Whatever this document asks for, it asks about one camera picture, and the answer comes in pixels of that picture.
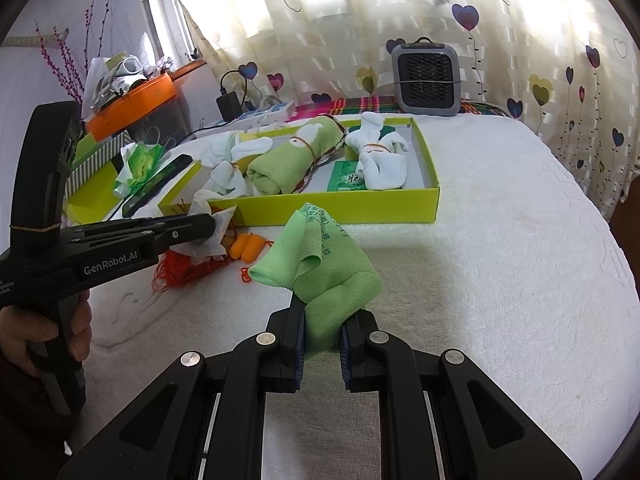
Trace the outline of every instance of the space heater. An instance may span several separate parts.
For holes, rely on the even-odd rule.
[[[405,43],[391,51],[396,100],[409,114],[453,116],[460,111],[458,54],[449,45]]]

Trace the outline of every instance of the white fleece bedspread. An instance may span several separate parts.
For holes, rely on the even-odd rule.
[[[423,351],[460,348],[591,480],[640,406],[640,304],[607,223],[525,125],[417,117],[440,178],[434,224],[345,226],[384,283],[369,308]],[[281,228],[254,229],[274,239]],[[146,269],[92,291],[86,442],[187,350],[226,352],[289,304],[240,264],[155,294]],[[268,396],[263,478],[375,479],[375,394],[348,394],[337,355]]]

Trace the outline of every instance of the human hand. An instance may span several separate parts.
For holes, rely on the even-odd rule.
[[[89,291],[80,293],[78,305],[71,318],[71,332],[68,342],[69,353],[78,362],[89,356],[91,342],[91,307]],[[58,336],[58,326],[40,314],[19,306],[6,306],[0,310],[0,351],[4,357],[31,377],[38,377],[27,351],[27,341],[44,343]]]

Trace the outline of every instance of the white wall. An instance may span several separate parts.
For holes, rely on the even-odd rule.
[[[106,0],[96,0],[94,34],[90,37],[89,53],[96,54]],[[35,23],[47,34],[54,25],[58,30],[69,28],[67,44],[84,66],[84,10],[91,0],[30,0],[14,23],[9,36],[35,35]],[[105,25],[102,55],[126,51],[139,54],[140,37],[148,32],[140,0],[113,0],[113,15]],[[57,49],[49,53],[61,66]],[[0,253],[9,245],[9,219],[14,189],[15,170],[24,133],[33,109],[42,103],[68,100],[40,55],[39,48],[0,47]]]

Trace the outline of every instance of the power adapter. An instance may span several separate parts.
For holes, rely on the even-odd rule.
[[[235,92],[227,93],[224,88],[221,88],[220,92],[222,95],[216,99],[216,102],[222,118],[228,123],[242,115],[242,107]]]

